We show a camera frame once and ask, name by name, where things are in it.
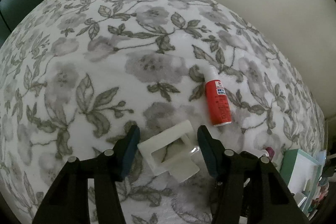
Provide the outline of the white rectangular plastic frame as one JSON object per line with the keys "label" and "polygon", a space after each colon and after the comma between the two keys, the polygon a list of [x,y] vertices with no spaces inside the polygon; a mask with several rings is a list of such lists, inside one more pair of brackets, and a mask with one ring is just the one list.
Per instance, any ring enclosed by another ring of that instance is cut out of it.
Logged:
{"label": "white rectangular plastic frame", "polygon": [[192,160],[199,146],[188,120],[139,143],[138,150],[155,176],[167,172],[181,183],[199,172]]}

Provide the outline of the red white glue bottle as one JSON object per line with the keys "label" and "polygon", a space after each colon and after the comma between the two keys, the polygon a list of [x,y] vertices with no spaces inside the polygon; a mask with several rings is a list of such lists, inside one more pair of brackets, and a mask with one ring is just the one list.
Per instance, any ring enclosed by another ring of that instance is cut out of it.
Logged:
{"label": "red white glue bottle", "polygon": [[219,127],[232,122],[228,97],[219,79],[216,67],[207,65],[203,69],[205,94],[213,126]]}

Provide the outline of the magenta small cylinder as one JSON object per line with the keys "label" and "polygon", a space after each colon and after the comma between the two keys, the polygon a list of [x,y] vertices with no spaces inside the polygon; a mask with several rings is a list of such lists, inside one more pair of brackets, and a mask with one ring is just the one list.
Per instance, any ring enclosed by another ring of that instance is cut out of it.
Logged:
{"label": "magenta small cylinder", "polygon": [[265,150],[268,153],[268,158],[270,159],[270,161],[272,161],[272,159],[273,159],[273,157],[275,155],[275,152],[274,152],[273,148],[272,147],[266,147]]}

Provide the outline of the teal white shallow box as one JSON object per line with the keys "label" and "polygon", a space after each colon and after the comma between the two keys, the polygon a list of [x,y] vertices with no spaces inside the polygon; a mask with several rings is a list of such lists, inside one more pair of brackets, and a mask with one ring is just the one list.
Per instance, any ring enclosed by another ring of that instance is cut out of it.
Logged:
{"label": "teal white shallow box", "polygon": [[301,149],[288,150],[284,154],[280,175],[305,214],[315,196],[325,161],[326,150],[318,152],[316,157]]}

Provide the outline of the floral grey white blanket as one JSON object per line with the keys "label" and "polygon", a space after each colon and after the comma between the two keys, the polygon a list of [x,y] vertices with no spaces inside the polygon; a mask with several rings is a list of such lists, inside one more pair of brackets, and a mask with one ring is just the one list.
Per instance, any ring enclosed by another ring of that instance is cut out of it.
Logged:
{"label": "floral grey white blanket", "polygon": [[[232,123],[210,126],[203,65]],[[31,223],[70,156],[89,159],[136,124],[146,140],[189,120],[240,152],[316,156],[321,108],[289,60],[213,0],[44,0],[1,47],[1,192]]]}

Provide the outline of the colourful trinket pile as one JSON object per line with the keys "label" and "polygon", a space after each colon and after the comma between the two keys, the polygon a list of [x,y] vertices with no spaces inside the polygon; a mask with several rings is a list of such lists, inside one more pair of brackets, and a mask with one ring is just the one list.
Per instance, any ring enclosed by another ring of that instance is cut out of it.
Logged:
{"label": "colourful trinket pile", "polygon": [[318,186],[313,196],[310,211],[315,211],[319,203],[326,197],[328,192],[329,192],[329,179],[327,177],[322,177],[318,182]]}

